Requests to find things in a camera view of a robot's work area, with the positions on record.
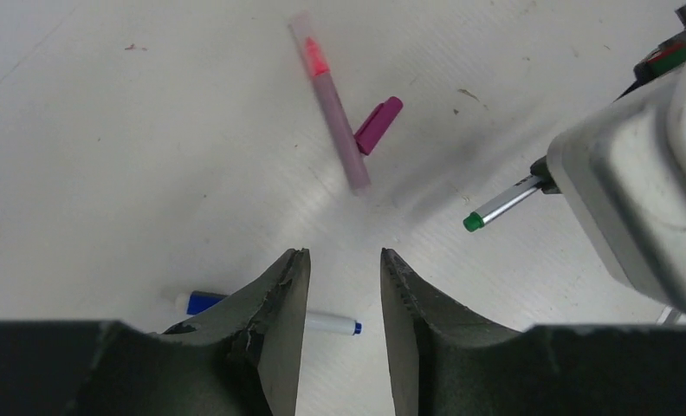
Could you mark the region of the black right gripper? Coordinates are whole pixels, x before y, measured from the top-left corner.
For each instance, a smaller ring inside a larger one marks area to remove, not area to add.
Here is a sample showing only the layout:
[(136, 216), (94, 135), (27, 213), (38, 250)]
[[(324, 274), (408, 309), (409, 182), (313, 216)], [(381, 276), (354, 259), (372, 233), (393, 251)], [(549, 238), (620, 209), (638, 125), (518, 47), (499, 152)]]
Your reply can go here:
[(633, 68), (634, 82), (618, 97), (630, 94), (686, 62), (686, 4), (675, 10), (683, 30), (660, 43)]

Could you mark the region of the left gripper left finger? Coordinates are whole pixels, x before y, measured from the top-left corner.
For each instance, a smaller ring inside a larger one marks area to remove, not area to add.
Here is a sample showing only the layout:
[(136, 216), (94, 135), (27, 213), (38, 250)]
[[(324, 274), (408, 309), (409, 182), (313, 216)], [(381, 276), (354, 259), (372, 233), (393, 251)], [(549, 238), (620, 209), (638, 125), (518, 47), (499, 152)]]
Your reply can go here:
[(292, 415), (311, 274), (287, 250), (162, 333), (120, 321), (0, 321), (0, 415)]

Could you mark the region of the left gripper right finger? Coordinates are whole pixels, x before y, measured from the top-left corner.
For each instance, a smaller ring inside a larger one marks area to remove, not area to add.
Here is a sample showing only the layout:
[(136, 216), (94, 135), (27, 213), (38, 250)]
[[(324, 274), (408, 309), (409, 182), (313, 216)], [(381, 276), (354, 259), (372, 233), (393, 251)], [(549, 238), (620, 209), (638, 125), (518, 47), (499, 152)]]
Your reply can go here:
[(391, 249), (380, 284), (398, 415), (686, 415), (686, 325), (514, 331)]

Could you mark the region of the white pen black tip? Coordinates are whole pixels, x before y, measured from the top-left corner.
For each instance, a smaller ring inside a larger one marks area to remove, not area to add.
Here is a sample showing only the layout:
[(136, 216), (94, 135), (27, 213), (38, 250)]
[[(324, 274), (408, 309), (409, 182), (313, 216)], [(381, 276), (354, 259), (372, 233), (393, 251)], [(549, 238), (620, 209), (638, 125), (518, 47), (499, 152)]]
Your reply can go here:
[(354, 336), (362, 333), (363, 325), (361, 322), (349, 317), (307, 312), (305, 329)]

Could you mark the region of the black green pen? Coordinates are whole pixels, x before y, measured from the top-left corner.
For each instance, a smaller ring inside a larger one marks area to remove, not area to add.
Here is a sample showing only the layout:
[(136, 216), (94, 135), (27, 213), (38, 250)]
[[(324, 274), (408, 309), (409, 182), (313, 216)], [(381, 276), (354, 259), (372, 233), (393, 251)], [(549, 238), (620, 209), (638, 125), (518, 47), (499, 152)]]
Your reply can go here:
[(539, 191), (545, 182), (546, 180), (541, 177), (535, 175), (527, 176), (472, 211), (463, 220), (463, 226), (468, 232), (475, 232), (484, 228), (487, 224), (493, 222), (502, 214)]

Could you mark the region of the magenta pen cap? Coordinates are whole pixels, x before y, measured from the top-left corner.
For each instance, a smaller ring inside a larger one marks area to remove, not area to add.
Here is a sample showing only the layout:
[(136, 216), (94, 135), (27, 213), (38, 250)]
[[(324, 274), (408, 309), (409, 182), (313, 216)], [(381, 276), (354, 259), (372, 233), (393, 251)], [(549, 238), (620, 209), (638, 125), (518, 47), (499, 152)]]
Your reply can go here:
[(391, 96), (371, 111), (354, 133), (358, 149), (363, 155), (368, 156), (372, 153), (403, 107), (404, 103), (398, 97)]

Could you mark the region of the pink pen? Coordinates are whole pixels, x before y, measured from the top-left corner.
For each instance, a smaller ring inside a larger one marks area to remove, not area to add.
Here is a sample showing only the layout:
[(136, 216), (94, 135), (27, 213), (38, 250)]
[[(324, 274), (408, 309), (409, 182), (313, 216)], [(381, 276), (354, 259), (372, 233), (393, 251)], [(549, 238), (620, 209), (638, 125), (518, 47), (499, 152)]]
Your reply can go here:
[(340, 101), (331, 70), (311, 78), (311, 81), (349, 187), (355, 193), (362, 192), (371, 185), (370, 176)]

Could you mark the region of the blue pen cap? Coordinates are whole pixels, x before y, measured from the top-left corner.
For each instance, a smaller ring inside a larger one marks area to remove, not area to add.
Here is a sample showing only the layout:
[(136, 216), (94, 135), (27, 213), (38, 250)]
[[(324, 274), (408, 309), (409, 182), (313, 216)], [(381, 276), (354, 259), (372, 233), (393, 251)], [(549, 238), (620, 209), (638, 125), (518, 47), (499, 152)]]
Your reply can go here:
[(174, 305), (176, 309), (186, 315), (198, 315), (225, 299), (226, 295), (194, 290), (177, 295)]

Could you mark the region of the pink pen cap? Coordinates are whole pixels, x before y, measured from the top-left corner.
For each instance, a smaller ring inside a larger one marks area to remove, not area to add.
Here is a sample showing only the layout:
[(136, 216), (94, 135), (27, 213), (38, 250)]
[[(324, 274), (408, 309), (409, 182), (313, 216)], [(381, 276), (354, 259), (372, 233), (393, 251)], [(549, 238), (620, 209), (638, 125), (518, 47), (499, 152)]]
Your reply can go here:
[(311, 78), (330, 72), (330, 67), (318, 36), (314, 33), (307, 12), (293, 16), (289, 23), (303, 65)]

